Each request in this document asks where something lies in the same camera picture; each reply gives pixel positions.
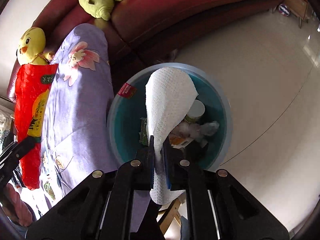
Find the person's left hand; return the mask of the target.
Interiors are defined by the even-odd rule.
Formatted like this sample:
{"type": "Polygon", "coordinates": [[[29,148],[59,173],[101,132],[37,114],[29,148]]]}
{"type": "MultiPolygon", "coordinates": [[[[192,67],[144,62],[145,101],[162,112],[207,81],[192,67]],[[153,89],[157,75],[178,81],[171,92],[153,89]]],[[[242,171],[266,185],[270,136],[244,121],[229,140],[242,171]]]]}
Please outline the person's left hand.
{"type": "Polygon", "coordinates": [[[10,218],[11,221],[20,226],[30,226],[33,222],[33,215],[28,209],[28,206],[21,200],[19,193],[11,184],[7,184],[5,188],[8,191],[8,198],[12,201],[16,215],[4,207],[5,214],[10,218]]]}

